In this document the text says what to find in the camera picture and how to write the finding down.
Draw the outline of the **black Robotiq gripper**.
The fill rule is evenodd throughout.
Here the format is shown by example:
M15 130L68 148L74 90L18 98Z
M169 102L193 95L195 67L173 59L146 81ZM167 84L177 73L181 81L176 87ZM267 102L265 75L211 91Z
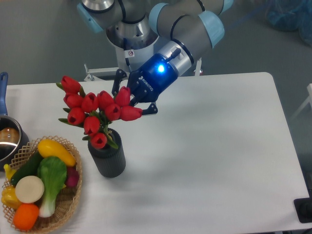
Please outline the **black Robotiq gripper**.
M138 103L151 102L147 109L134 107L133 114L135 116L157 114L158 108L155 101L177 79L177 69L170 64L170 61L174 58L175 56L166 58L162 54L157 53L140 68L132 71L129 78L125 71L117 69L112 95L115 97L119 93L121 82L128 79L127 87L130 88L130 93L133 96L130 104L137 105Z

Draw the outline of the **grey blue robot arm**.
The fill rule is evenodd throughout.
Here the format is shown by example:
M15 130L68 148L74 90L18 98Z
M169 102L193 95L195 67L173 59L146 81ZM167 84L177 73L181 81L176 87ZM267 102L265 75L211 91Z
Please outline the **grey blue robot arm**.
M157 113L156 101L225 34L219 15L231 0L180 0L158 3L150 12L143 0L82 0L78 13L95 33L105 32L115 47L118 69L113 95L127 80L130 105L148 103L144 115Z

